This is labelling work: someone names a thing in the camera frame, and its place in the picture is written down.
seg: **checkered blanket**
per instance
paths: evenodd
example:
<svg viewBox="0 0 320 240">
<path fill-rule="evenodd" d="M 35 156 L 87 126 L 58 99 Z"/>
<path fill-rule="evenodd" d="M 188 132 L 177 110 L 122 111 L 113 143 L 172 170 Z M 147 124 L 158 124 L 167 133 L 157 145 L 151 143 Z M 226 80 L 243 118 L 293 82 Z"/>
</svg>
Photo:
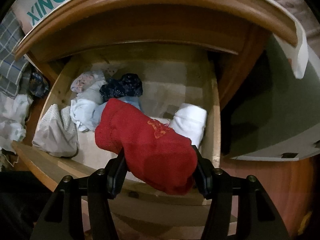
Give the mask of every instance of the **checkered blanket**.
<svg viewBox="0 0 320 240">
<path fill-rule="evenodd" d="M 23 37 L 15 14 L 9 10 L 0 23 L 0 91 L 9 97 L 15 97 L 20 85 L 26 83 L 28 76 L 30 79 L 30 73 L 23 75 L 28 60 L 25 57 L 14 60 L 14 49 Z"/>
</svg>

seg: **open drawer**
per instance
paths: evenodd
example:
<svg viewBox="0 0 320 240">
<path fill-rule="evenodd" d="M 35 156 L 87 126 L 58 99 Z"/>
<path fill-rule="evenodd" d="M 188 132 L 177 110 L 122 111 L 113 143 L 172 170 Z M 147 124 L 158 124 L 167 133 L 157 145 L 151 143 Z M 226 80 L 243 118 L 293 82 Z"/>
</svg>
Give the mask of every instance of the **open drawer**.
<svg viewBox="0 0 320 240">
<path fill-rule="evenodd" d="M 196 46 L 130 43 L 74 55 L 53 85 L 40 118 L 52 104 L 60 109 L 70 105 L 76 95 L 70 86 L 79 74 L 109 66 L 118 69 L 114 78 L 125 73 L 138 74 L 144 90 L 141 106 L 150 117 L 170 119 L 184 102 L 206 109 L 208 117 L 200 151 L 215 167 L 219 166 L 220 107 L 214 66 L 208 61 L 207 52 Z M 78 132 L 78 140 L 79 151 L 72 159 L 56 158 L 17 142 L 13 148 L 36 177 L 53 191 L 63 176 L 88 176 L 116 156 L 96 146 L 92 131 Z M 138 231 L 168 239 L 199 239 L 210 203 L 197 189 L 185 196 L 167 195 L 130 173 L 121 193 L 109 201 L 111 211 L 122 222 Z M 142 221 L 150 225 L 137 228 L 137 222 Z"/>
</svg>

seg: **rolled red sock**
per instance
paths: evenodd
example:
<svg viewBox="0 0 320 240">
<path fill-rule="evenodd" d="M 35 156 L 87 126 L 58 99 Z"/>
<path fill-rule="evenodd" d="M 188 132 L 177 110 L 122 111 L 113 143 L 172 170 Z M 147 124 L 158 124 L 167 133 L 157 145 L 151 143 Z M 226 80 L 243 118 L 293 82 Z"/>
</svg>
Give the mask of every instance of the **rolled red sock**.
<svg viewBox="0 0 320 240">
<path fill-rule="evenodd" d="M 99 148 L 116 154 L 123 147 L 129 170 L 155 189 L 184 195 L 192 187 L 197 156 L 191 140 L 128 103 L 108 101 L 95 141 Z"/>
</svg>

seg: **screw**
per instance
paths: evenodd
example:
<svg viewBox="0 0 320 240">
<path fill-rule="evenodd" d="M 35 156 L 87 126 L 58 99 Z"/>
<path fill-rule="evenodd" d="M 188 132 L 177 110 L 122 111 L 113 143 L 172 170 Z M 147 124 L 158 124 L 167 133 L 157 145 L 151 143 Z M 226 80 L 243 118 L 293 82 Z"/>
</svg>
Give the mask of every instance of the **screw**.
<svg viewBox="0 0 320 240">
<path fill-rule="evenodd" d="M 97 170 L 97 174 L 98 175 L 103 175 L 103 174 L 105 174 L 106 173 L 106 170 L 104 169 L 104 168 L 101 168 L 101 169 L 98 169 Z"/>
<path fill-rule="evenodd" d="M 220 169 L 220 168 L 215 168 L 214 170 L 214 173 L 217 174 L 217 175 L 221 175 L 223 173 L 223 170 Z"/>
<path fill-rule="evenodd" d="M 249 175 L 249 176 L 247 177 L 247 179 L 248 179 L 249 181 L 251 181 L 251 182 L 256 182 L 256 181 L 257 181 L 257 178 L 256 178 L 255 176 L 253 176 L 253 175 Z"/>
<path fill-rule="evenodd" d="M 72 176 L 70 176 L 70 175 L 67 175 L 67 176 L 63 177 L 63 181 L 64 182 L 69 182 L 71 179 L 72 179 Z"/>
</svg>

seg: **orange embroidery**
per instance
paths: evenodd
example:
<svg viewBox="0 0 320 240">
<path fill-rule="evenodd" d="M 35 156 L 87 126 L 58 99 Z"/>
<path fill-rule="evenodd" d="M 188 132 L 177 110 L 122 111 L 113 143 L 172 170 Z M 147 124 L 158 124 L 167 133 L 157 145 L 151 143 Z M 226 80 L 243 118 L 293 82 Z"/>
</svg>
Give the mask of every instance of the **orange embroidery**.
<svg viewBox="0 0 320 240">
<path fill-rule="evenodd" d="M 167 131 L 172 129 L 168 124 L 163 124 L 155 119 L 148 120 L 148 124 L 152 125 L 153 129 L 155 130 L 154 135 L 156 139 L 159 139 L 161 136 L 165 135 Z"/>
</svg>

